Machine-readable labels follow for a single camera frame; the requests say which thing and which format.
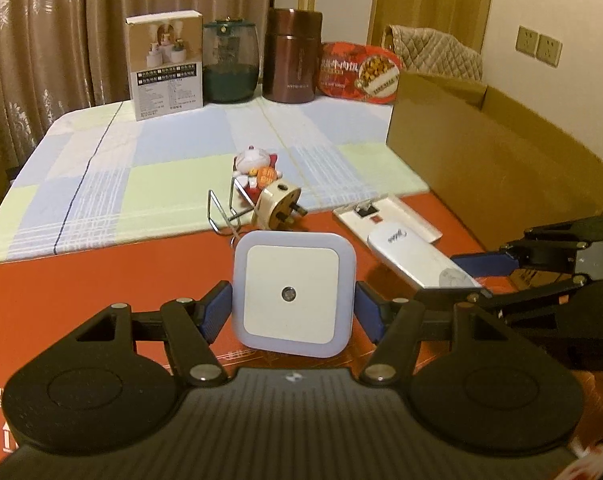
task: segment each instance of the wall socket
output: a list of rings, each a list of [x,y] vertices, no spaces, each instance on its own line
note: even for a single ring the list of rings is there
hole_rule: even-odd
[[[557,66],[559,64],[560,55],[561,41],[540,34],[539,43],[537,44],[537,59],[544,63],[548,63],[551,66]]]
[[[539,39],[539,33],[526,27],[519,27],[519,33],[517,34],[517,43],[515,44],[515,50],[528,54],[529,56],[535,57],[537,48],[537,39]]]

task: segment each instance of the instant rice package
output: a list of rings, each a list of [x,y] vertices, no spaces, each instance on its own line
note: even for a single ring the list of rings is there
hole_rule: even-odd
[[[400,70],[401,59],[380,46],[324,43],[317,86],[331,97],[390,103]]]

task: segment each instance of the quilted chair cover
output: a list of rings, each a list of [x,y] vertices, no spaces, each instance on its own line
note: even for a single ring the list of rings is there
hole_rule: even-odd
[[[401,57],[409,72],[481,81],[479,53],[440,30],[389,25],[381,44]]]

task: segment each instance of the plaid tablecloth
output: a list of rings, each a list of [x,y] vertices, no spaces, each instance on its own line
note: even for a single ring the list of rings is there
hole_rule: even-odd
[[[278,154],[277,169],[302,188],[300,204],[311,211],[423,192],[426,184],[385,145],[391,111],[258,97],[141,122],[131,102],[71,112],[0,207],[0,262],[208,229],[208,190],[227,202],[233,157],[249,145]]]

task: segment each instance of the green liquid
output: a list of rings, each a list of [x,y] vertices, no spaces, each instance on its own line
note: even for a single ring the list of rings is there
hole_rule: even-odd
[[[216,64],[204,67],[204,100],[234,103],[250,99],[258,85],[259,68],[248,64]]]

